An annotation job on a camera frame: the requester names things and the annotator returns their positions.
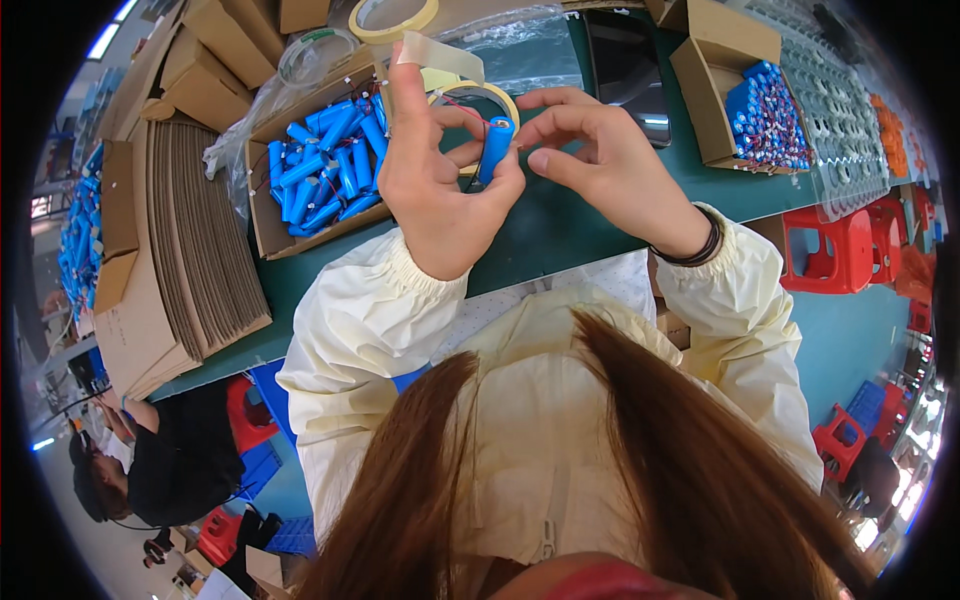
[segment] yellow protective gown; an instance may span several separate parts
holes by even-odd
[[[780,287],[782,260],[770,242],[707,209],[721,224],[719,252],[693,268],[660,261],[657,273],[667,305],[691,327],[684,368],[818,492],[823,463],[794,364],[801,335]],[[290,394],[318,540],[396,400],[390,377],[434,355],[466,291],[467,275],[438,281],[423,273],[395,228],[324,267],[300,301],[276,381]],[[642,564],[607,438],[606,393],[577,359],[571,307],[603,314],[681,363],[646,319],[592,285],[527,296],[458,346],[480,358],[472,479],[456,512],[455,529],[468,535],[455,539],[458,552],[532,564],[603,551]],[[462,407],[472,388],[461,393]]]

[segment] woman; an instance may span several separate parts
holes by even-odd
[[[414,64],[390,71],[379,176],[399,229],[327,265],[276,380],[320,541],[299,598],[827,598],[871,575],[822,509],[821,463],[774,247],[694,206],[629,114],[569,88],[516,144],[542,177],[649,241],[692,328],[682,356],[596,285],[529,295],[400,397],[451,330],[470,267],[524,188],[516,149],[462,195]],[[558,149],[586,144],[573,156]]]
[[[124,469],[86,432],[74,433],[74,492],[95,521],[133,514],[154,527],[185,525],[238,490],[244,465],[230,431],[226,380],[156,404],[118,397],[112,389],[98,401],[118,415],[130,413],[136,446]]]

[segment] elastic cuff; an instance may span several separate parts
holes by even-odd
[[[413,256],[410,255],[410,249],[407,248],[407,242],[403,238],[403,232],[392,240],[388,253],[388,271],[394,274],[400,285],[438,300],[464,294],[464,288],[467,287],[467,276],[470,274],[472,267],[452,281],[442,281],[429,276],[421,271],[417,263],[414,262]]]
[[[658,256],[658,268],[668,270],[677,280],[712,279],[733,266],[733,258],[736,255],[736,234],[733,232],[732,222],[723,216],[719,210],[709,204],[694,204],[700,206],[716,218],[717,224],[720,226],[720,236],[722,238],[720,250],[717,251],[713,258],[696,267],[673,265]]]

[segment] black bracelet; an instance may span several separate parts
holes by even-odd
[[[704,208],[701,208],[700,206],[697,206],[697,208],[700,210],[700,212],[704,213],[704,216],[707,217],[708,221],[710,221],[710,235],[707,238],[707,243],[704,245],[702,250],[700,250],[693,256],[690,256],[689,258],[676,258],[674,256],[668,256],[667,254],[660,252],[653,246],[650,247],[650,250],[654,254],[656,254],[657,256],[659,256],[660,258],[662,258],[663,260],[667,261],[672,265],[680,265],[684,267],[689,265],[699,265],[704,262],[707,262],[707,259],[710,258],[711,255],[713,255],[713,253],[717,249],[717,246],[720,244],[720,241],[721,241],[720,223],[717,221],[717,218],[714,217],[712,213],[710,213],[710,211]]]

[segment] fingernail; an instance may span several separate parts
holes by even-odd
[[[530,165],[530,168],[537,175],[543,175],[546,173],[546,161],[548,157],[546,152],[541,152],[536,150],[527,157],[527,164]]]

